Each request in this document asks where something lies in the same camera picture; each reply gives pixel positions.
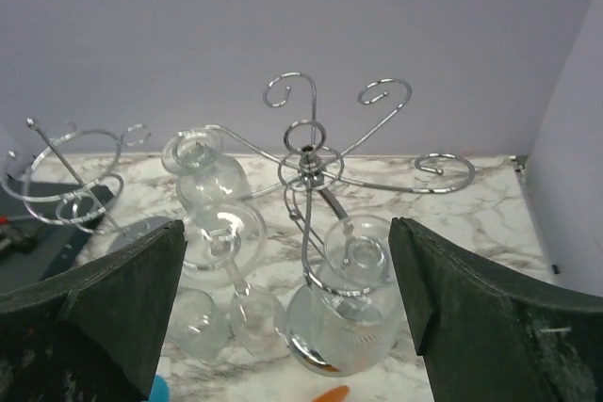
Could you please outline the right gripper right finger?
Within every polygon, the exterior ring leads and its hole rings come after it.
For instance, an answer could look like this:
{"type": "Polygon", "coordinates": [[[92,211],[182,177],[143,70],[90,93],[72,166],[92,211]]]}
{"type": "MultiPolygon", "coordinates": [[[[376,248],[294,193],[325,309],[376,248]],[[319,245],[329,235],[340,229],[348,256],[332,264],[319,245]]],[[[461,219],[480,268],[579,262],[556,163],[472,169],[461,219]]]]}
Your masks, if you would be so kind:
{"type": "Polygon", "coordinates": [[[436,401],[599,401],[602,299],[536,280],[410,218],[389,247],[436,401]]]}

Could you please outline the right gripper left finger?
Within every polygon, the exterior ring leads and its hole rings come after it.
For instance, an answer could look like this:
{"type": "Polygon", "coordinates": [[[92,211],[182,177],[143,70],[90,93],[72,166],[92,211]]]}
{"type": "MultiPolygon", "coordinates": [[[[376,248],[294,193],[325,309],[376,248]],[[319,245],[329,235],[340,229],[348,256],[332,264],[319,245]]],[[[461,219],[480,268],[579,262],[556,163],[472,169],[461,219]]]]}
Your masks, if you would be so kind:
{"type": "Polygon", "coordinates": [[[187,247],[172,220],[1,296],[4,401],[149,398],[187,247]]]}

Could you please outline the small clear wine glass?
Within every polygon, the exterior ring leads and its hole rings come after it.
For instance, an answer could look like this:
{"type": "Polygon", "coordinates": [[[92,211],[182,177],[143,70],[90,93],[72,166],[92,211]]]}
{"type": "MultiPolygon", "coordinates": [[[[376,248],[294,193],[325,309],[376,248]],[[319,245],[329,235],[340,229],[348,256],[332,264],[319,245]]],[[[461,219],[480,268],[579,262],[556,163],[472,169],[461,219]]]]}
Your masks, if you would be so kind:
{"type": "Polygon", "coordinates": [[[252,193],[243,167],[223,152],[221,135],[209,127],[180,131],[171,137],[161,163],[176,176],[176,196],[189,213],[240,201],[252,193]]]}

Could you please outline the clear ribbed wine glass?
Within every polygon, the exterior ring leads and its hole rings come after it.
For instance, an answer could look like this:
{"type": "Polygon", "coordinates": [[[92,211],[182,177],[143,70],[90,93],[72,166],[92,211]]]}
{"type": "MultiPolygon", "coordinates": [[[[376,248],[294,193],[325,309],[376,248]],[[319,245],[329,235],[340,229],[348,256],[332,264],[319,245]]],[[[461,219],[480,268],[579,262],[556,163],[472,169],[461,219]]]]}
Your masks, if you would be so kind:
{"type": "Polygon", "coordinates": [[[324,260],[305,268],[286,311],[286,339],[307,369],[350,376],[381,362],[396,342],[403,303],[389,230],[372,215],[341,219],[325,235],[324,260]]]}

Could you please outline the tall clear flute glass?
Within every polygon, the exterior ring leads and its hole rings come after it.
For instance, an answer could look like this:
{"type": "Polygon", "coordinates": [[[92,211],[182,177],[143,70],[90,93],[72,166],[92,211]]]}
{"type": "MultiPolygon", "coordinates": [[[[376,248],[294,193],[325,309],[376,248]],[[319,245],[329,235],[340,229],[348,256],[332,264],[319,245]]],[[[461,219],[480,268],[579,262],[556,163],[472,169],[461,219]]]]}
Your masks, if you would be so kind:
{"type": "Polygon", "coordinates": [[[203,289],[231,285],[232,329],[251,355],[267,358],[281,351],[285,308],[267,288],[248,282],[268,243],[265,220],[240,202],[201,206],[183,218],[187,251],[186,281],[203,289]]]}

